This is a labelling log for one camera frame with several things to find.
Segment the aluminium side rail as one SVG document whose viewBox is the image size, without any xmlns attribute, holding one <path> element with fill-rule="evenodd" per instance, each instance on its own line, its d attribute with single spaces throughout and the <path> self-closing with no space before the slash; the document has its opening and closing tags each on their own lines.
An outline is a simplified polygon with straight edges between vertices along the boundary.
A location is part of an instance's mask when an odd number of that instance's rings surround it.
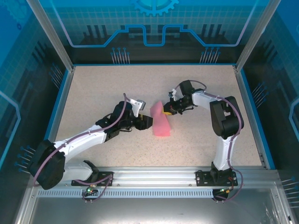
<svg viewBox="0 0 299 224">
<path fill-rule="evenodd" d="M 68 97 L 68 93 L 71 87 L 72 79 L 74 76 L 73 71 L 66 70 L 64 72 L 64 76 L 58 91 L 58 95 L 51 113 L 51 117 L 46 129 L 46 133 L 44 136 L 44 140 L 40 142 L 40 144 L 37 147 L 37 151 L 35 153 L 39 154 L 40 145 L 45 141 L 49 140 L 50 142 L 54 142 L 56 140 L 56 136 L 58 133 L 58 129 L 60 126 L 61 118 L 63 115 L 64 107 L 66 104 L 66 100 Z"/>
<path fill-rule="evenodd" d="M 254 116 L 254 112 L 251 106 L 251 102 L 249 99 L 249 95 L 245 86 L 245 82 L 242 78 L 241 73 L 237 70 L 236 67 L 234 67 L 234 72 L 235 72 L 235 77 L 240 89 L 240 93 L 241 93 L 241 97 L 244 103 L 244 107 L 246 110 L 246 114 L 249 120 L 249 125 L 251 128 L 251 132 L 253 134 L 253 139 L 255 141 L 255 146 L 257 148 L 258 151 L 258 155 L 259 155 L 259 159 L 261 161 L 261 166 L 263 169 L 269 169 L 269 164 L 268 164 L 268 160 L 265 156 L 265 149 L 264 149 L 264 145 L 263 145 L 263 141 L 262 138 L 260 136 L 260 132 L 258 129 L 258 125 Z"/>
</svg>

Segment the aluminium frame post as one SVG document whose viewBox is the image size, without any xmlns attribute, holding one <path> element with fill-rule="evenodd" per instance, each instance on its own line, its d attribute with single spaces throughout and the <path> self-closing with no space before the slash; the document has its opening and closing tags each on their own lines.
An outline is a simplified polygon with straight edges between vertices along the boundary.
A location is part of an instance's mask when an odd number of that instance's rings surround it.
<svg viewBox="0 0 299 224">
<path fill-rule="evenodd" d="M 62 42 L 60 41 L 53 25 L 51 24 L 39 0 L 26 0 L 26 2 L 29 4 L 31 10 L 33 11 L 40 25 L 42 26 L 44 32 L 46 33 L 48 39 L 50 40 L 51 44 L 53 45 L 55 51 L 57 52 L 59 58 L 63 62 L 66 69 L 69 72 L 73 72 L 74 65 L 71 62 L 71 59 L 69 58 Z"/>
<path fill-rule="evenodd" d="M 261 35 L 265 31 L 269 21 L 271 20 L 272 16 L 274 15 L 280 2 L 281 2 L 281 0 L 269 0 L 267 6 L 265 7 L 265 10 L 263 11 L 258 23 L 256 24 L 256 26 L 253 30 L 253 33 L 251 34 L 248 42 L 246 43 L 237 63 L 235 65 L 235 71 L 237 73 L 241 72 L 243 66 L 245 65 L 246 61 L 248 60 L 250 54 L 252 53 L 257 42 L 259 41 Z"/>
</svg>

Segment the steel tray panel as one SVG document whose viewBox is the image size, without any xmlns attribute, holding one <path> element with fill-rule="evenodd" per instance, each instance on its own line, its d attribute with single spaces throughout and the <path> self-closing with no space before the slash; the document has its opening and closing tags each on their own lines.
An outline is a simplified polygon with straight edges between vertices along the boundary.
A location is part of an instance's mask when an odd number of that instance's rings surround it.
<svg viewBox="0 0 299 224">
<path fill-rule="evenodd" d="M 40 189 L 26 191 L 13 224 L 299 224 L 275 184 L 245 188 L 227 202 L 213 197 L 101 197 L 84 202 L 82 198 L 38 198 Z"/>
</svg>

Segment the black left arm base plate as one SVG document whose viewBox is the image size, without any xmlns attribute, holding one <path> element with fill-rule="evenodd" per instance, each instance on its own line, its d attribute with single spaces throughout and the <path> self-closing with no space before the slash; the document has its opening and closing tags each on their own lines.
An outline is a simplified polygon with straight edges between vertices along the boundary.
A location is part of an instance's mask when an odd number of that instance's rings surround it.
<svg viewBox="0 0 299 224">
<path fill-rule="evenodd" d="M 72 180 L 71 186 L 90 186 L 95 185 L 97 187 L 112 186 L 113 172 L 100 171 L 93 172 L 85 181 L 83 180 Z"/>
</svg>

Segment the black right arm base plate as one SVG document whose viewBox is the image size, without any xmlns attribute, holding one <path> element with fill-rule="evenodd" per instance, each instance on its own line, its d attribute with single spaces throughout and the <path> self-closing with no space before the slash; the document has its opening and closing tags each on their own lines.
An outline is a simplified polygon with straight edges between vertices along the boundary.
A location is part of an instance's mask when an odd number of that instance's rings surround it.
<svg viewBox="0 0 299 224">
<path fill-rule="evenodd" d="M 211 169 L 210 171 L 198 170 L 195 173 L 195 181 L 198 187 L 204 186 L 238 186 L 236 173 L 232 169 L 218 171 Z"/>
</svg>

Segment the aluminium mounting rail beam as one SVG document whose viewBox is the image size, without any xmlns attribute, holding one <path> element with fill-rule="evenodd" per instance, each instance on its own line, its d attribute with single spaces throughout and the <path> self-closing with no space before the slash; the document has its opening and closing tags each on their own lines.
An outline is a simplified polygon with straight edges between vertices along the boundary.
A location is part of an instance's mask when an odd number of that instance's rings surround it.
<svg viewBox="0 0 299 224">
<path fill-rule="evenodd" d="M 210 173 L 209 167 L 99 167 L 99 172 L 112 172 L 112 186 L 121 187 L 187 187 L 190 184 L 196 186 L 196 172 Z M 241 173 L 236 173 L 238 183 L 245 186 L 267 184 L 279 181 L 276 170 L 262 167 L 237 167 Z"/>
</svg>

